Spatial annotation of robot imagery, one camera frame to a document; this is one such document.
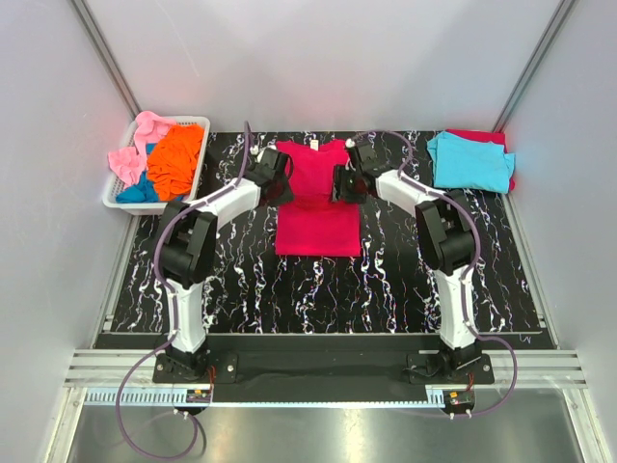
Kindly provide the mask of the light pink t shirt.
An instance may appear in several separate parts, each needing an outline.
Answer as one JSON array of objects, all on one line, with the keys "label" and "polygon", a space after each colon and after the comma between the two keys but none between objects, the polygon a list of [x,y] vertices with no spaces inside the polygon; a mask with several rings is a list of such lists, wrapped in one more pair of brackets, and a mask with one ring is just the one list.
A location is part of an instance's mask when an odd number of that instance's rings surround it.
[{"label": "light pink t shirt", "polygon": [[134,123],[133,145],[108,153],[109,167],[125,188],[135,185],[147,168],[146,145],[162,140],[176,121],[143,111]]}]

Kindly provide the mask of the blue t shirt in basket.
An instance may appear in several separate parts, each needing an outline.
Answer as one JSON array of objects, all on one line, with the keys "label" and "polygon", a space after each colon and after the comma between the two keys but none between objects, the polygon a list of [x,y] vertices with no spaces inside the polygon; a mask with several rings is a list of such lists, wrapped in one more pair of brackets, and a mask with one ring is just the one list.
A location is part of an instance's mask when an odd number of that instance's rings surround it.
[{"label": "blue t shirt in basket", "polygon": [[147,163],[135,147],[126,147],[108,154],[111,171],[123,183],[116,196],[119,204],[157,203],[158,194],[147,178]]}]

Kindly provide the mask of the folded cyan t shirt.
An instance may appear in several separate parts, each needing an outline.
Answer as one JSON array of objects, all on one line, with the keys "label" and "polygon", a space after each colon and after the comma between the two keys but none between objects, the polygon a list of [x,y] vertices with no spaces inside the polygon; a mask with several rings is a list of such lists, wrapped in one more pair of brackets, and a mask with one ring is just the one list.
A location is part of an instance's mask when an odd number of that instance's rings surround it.
[{"label": "folded cyan t shirt", "polygon": [[511,190],[516,155],[492,141],[472,141],[441,132],[427,143],[433,185],[441,189],[475,189],[498,194]]}]

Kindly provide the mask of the folded red t shirt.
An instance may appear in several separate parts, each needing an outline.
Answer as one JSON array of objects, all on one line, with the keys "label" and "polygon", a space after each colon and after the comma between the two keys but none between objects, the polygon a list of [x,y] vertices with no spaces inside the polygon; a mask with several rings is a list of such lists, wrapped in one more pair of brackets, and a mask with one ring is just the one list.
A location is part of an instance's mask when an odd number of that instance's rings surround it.
[{"label": "folded red t shirt", "polygon": [[[464,137],[464,138],[472,140],[472,141],[481,141],[481,142],[492,141],[494,143],[500,143],[500,144],[503,144],[505,146],[505,148],[507,149],[508,152],[514,153],[514,152],[510,151],[507,148],[506,138],[505,138],[505,135],[503,133],[473,131],[473,130],[461,130],[461,129],[447,129],[447,132],[454,133],[454,134],[456,134],[458,136]],[[514,176],[513,176],[513,179],[511,180],[511,190],[514,189],[514,186],[515,186],[515,180],[514,180]]]}]

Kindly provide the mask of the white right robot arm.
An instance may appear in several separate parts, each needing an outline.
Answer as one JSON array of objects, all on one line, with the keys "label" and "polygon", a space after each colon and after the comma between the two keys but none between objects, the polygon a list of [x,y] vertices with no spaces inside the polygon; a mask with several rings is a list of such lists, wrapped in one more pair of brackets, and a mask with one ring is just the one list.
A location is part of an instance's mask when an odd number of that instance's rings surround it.
[{"label": "white right robot arm", "polygon": [[349,161],[334,167],[332,200],[364,204],[369,195],[392,203],[416,220],[416,242],[434,272],[441,311],[440,349],[423,367],[411,366],[414,379],[459,382],[482,355],[472,313],[472,274],[479,259],[479,234],[465,193],[423,184],[380,161],[368,142],[344,143]]}]

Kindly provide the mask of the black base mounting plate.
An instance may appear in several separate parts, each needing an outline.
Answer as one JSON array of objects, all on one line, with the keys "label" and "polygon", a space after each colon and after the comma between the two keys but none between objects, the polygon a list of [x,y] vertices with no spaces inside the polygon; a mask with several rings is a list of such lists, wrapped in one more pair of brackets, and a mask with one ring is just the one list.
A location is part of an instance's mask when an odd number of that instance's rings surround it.
[{"label": "black base mounting plate", "polygon": [[199,377],[155,361],[153,380],[169,384],[212,384],[257,391],[266,388],[310,391],[375,391],[401,397],[405,389],[491,385],[489,356],[482,352],[469,373],[450,379],[414,379],[411,366],[423,367],[436,354],[436,335],[210,335],[206,339],[209,370]]}]

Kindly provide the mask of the white plastic laundry basket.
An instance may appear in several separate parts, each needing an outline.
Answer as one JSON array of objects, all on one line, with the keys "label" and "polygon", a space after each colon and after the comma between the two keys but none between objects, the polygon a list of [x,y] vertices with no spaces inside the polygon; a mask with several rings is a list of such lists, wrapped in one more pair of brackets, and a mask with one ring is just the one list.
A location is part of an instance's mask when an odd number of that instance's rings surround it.
[{"label": "white plastic laundry basket", "polygon": [[209,129],[205,117],[139,113],[121,147],[108,153],[111,176],[103,204],[132,215],[154,215],[172,200],[194,200]]}]

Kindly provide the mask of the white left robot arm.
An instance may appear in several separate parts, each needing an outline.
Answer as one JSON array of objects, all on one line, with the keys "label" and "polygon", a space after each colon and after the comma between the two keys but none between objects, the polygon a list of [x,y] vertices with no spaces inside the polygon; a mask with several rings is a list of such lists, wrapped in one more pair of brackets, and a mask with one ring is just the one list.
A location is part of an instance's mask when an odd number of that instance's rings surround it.
[{"label": "white left robot arm", "polygon": [[189,382],[209,370],[202,291],[212,268],[217,233],[245,212],[294,199],[289,184],[291,157],[274,146],[253,147],[252,165],[215,192],[192,202],[167,204],[154,238],[153,269],[168,298],[170,331],[159,350],[167,365]]}]

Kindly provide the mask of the orange t shirt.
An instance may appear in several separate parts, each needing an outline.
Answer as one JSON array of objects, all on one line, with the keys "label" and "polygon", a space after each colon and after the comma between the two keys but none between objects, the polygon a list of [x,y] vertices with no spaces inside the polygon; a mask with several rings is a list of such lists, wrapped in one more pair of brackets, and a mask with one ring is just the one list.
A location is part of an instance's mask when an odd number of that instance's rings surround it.
[{"label": "orange t shirt", "polygon": [[161,202],[191,192],[204,129],[197,124],[173,125],[148,156],[147,178]]}]

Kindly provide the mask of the magenta t shirt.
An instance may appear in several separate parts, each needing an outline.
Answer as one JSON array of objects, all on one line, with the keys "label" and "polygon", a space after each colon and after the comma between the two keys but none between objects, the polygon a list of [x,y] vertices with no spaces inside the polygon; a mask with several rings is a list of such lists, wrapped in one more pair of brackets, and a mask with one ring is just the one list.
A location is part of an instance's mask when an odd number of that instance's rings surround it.
[{"label": "magenta t shirt", "polygon": [[335,167],[348,161],[345,142],[316,150],[292,141],[276,148],[290,156],[292,202],[279,207],[275,251],[279,256],[356,258],[361,254],[361,217],[356,204],[334,202]]}]

